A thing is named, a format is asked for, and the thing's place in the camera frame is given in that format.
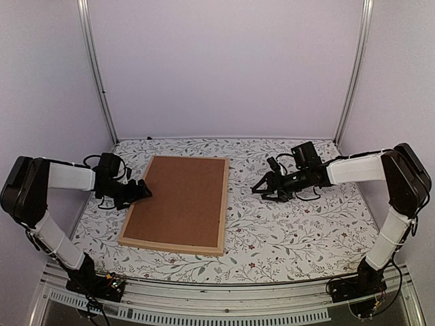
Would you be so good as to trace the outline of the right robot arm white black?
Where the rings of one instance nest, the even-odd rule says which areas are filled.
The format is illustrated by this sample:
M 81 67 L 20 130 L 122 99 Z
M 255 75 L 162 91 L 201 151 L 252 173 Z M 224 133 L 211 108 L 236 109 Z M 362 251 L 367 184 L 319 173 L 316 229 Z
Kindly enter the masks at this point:
M 409 232 L 418 224 L 421 210 L 430 201 L 432 180 L 421 160 L 408 143 L 389 149 L 337 156 L 322 161 L 312 142 L 292 148 L 296 171 L 288 173 L 278 159 L 267 159 L 270 170 L 251 189 L 262 199 L 287 202 L 307 188 L 326 188 L 356 183 L 371 213 L 376 217 L 379 235 L 360 263 L 359 276 L 351 290 L 365 296 L 378 283 L 379 272 L 392 261 Z

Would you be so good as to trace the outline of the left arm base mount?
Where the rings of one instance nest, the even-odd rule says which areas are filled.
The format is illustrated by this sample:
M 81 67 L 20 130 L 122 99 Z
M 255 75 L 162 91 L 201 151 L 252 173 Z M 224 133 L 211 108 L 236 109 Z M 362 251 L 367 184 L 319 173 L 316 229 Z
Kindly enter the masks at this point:
M 65 268 L 69 280 L 66 289 L 95 299 L 121 302 L 124 295 L 124 279 L 116 273 L 99 276 L 95 272 L 94 262 L 84 260 L 78 270 Z

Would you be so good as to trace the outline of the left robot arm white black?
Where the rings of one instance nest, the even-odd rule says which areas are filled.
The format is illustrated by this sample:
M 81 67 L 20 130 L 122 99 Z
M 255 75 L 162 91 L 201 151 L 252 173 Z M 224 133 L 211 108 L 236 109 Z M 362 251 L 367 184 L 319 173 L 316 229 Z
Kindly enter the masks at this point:
M 111 198 L 118 211 L 152 197 L 144 180 L 133 180 L 131 169 L 113 153 L 96 156 L 96 166 L 47 158 L 20 156 L 1 190 L 1 208 L 21 225 L 36 246 L 59 260 L 67 271 L 77 272 L 74 282 L 87 295 L 101 289 L 101 280 L 87 268 L 93 261 L 78 249 L 53 220 L 48 208 L 49 189 L 94 192 Z

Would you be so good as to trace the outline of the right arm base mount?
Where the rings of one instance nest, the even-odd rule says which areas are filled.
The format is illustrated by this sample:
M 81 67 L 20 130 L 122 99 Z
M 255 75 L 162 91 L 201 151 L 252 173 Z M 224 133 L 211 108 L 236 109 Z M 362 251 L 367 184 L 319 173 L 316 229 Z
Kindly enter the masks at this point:
M 326 283 L 326 293 L 333 303 L 356 300 L 351 303 L 351 313 L 359 319 L 372 318 L 385 301 L 387 285 L 383 270 L 373 270 L 363 265 L 356 276 L 331 278 Z

